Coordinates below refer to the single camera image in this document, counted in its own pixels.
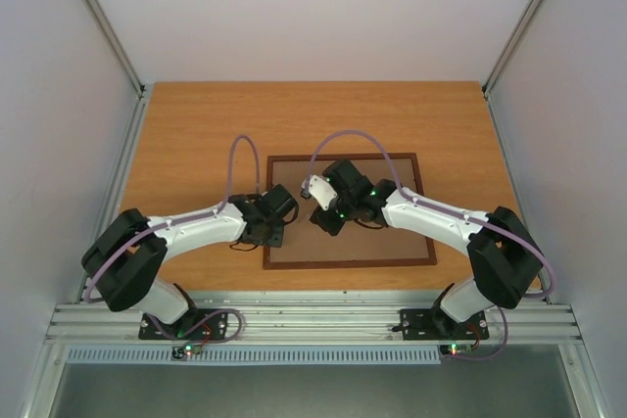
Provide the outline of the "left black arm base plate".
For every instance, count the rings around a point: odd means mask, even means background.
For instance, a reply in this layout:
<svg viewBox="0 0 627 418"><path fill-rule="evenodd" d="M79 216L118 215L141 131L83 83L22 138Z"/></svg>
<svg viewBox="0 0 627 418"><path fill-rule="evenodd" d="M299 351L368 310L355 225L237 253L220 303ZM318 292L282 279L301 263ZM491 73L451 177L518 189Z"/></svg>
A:
<svg viewBox="0 0 627 418"><path fill-rule="evenodd" d="M146 313L142 315L138 338L140 340L203 340L221 341L228 327L228 313L224 309L200 308L185 313L172 324L154 322Z"/></svg>

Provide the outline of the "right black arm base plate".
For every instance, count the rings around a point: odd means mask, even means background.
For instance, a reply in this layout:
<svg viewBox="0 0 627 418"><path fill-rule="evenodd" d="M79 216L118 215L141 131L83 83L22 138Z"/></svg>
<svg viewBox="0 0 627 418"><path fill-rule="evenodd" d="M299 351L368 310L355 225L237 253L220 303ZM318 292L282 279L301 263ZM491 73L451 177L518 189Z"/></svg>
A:
<svg viewBox="0 0 627 418"><path fill-rule="evenodd" d="M399 311L399 324L394 331L401 332L405 341L483 341L490 338L483 311L461 323L453 320L439 323L429 308L405 308Z"/></svg>

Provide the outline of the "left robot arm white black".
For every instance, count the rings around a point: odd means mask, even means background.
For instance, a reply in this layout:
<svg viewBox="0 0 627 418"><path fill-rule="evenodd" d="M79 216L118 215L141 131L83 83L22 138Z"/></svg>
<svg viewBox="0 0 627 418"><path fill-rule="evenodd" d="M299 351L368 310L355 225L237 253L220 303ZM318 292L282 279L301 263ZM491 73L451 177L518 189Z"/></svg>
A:
<svg viewBox="0 0 627 418"><path fill-rule="evenodd" d="M191 335L198 315L188 296L159 277L170 259L215 244L279 248L299 205L282 185L239 194L215 206L170 216L121 212L86 251L82 299L112 312L136 308L159 320L176 338Z"/></svg>

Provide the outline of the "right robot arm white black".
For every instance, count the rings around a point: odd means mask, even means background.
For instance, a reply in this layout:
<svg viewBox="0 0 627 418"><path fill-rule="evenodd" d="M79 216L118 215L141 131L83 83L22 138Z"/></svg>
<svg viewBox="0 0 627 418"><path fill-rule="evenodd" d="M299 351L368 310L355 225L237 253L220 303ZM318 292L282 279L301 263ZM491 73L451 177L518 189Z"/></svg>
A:
<svg viewBox="0 0 627 418"><path fill-rule="evenodd" d="M447 287L429 309L427 320L438 339L457 334L487 308L518 307L543 267L539 248L512 210L445 205L396 177L372 183L348 160L309 175L302 195L316 203L312 223L331 236L348 222L374 224L423 235L468 257L471 277Z"/></svg>

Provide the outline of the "brown wooden picture frame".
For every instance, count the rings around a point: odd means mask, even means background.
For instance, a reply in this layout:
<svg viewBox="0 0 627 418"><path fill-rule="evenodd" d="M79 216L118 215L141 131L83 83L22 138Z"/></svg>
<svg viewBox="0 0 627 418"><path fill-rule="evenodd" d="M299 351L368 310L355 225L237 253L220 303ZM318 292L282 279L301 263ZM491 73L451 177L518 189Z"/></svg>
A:
<svg viewBox="0 0 627 418"><path fill-rule="evenodd" d="M314 203L300 197L298 178L306 175L309 155L270 156L266 165L266 204L258 198L261 219L285 222L281 248L264 247L263 269L339 269L428 266L437 263L434 242L407 230L376 229L372 223L347 223L332 237L310 222Z"/></svg>

